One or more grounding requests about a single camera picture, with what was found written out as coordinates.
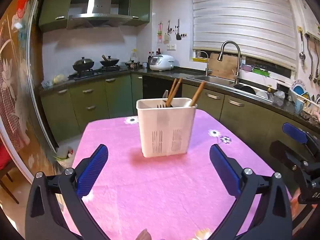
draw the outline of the white roller blind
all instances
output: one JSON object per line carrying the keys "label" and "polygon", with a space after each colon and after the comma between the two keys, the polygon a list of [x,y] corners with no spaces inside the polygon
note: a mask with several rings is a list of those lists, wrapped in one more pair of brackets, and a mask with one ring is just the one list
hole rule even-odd
{"label": "white roller blind", "polygon": [[[296,38],[288,0],[193,0],[194,49],[239,44],[243,55],[296,67]],[[236,51],[233,45],[227,50]]]}

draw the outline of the white rice cooker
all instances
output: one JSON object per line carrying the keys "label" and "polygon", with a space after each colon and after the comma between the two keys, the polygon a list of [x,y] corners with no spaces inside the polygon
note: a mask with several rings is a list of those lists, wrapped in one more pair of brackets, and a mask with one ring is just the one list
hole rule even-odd
{"label": "white rice cooker", "polygon": [[170,55],[156,55],[150,60],[150,69],[156,71],[170,70],[173,68],[174,57]]}

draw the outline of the table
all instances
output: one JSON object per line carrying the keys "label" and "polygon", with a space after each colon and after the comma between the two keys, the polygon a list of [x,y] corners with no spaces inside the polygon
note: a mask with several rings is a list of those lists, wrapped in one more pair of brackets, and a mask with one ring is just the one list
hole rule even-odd
{"label": "table", "polygon": [[[243,168],[252,168],[258,175],[274,173],[247,145],[202,110],[196,111],[187,154],[144,158],[135,119],[89,123],[73,163],[76,167],[100,144],[108,147],[109,159],[83,201],[112,240],[134,240],[145,228],[153,240],[188,240],[205,228],[213,232],[235,201],[210,161],[209,149],[215,143]],[[256,196],[240,233],[248,229],[259,198]],[[69,228],[78,233],[66,209],[64,217]]]}

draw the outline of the metal bolt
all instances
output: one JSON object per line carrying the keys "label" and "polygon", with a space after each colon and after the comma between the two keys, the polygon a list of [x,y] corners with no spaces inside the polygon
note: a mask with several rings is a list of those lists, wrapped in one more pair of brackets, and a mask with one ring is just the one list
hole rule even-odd
{"label": "metal bolt", "polygon": [[281,178],[282,178],[282,175],[281,175],[281,173],[276,172],[276,173],[275,173],[275,177],[276,177],[277,179],[281,179]]}
{"label": "metal bolt", "polygon": [[249,168],[244,169],[244,173],[247,175],[251,175],[253,173],[253,171]]}
{"label": "metal bolt", "polygon": [[73,168],[67,168],[67,169],[65,169],[64,174],[71,175],[73,173],[73,171],[74,171]]}
{"label": "metal bolt", "polygon": [[39,171],[36,173],[36,178],[39,179],[43,176],[43,172],[42,171]]}

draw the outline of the faucet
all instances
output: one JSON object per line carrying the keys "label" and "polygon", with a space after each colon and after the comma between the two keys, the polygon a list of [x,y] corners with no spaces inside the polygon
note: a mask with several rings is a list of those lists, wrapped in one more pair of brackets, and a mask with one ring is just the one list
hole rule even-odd
{"label": "faucet", "polygon": [[205,54],[207,55],[207,66],[206,66],[206,68],[205,68],[205,76],[207,77],[208,74],[212,72],[212,70],[209,70],[209,69],[208,69],[209,56],[208,56],[208,53],[206,53],[205,51],[199,51],[199,52],[197,53],[197,56],[196,56],[196,57],[198,57],[198,55],[199,55],[201,52],[203,52],[203,53],[205,53]]}
{"label": "faucet", "polygon": [[224,51],[224,47],[227,45],[227,44],[233,44],[236,46],[237,50],[238,50],[238,66],[237,66],[237,70],[236,70],[236,74],[234,73],[233,71],[233,74],[236,76],[236,84],[239,83],[239,79],[240,79],[240,76],[239,76],[239,71],[240,71],[240,62],[241,62],[241,52],[240,52],[240,48],[239,48],[239,45],[236,44],[234,41],[225,41],[222,46],[221,46],[221,52],[219,54],[219,57],[218,57],[218,61],[222,61],[223,59],[223,51]]}

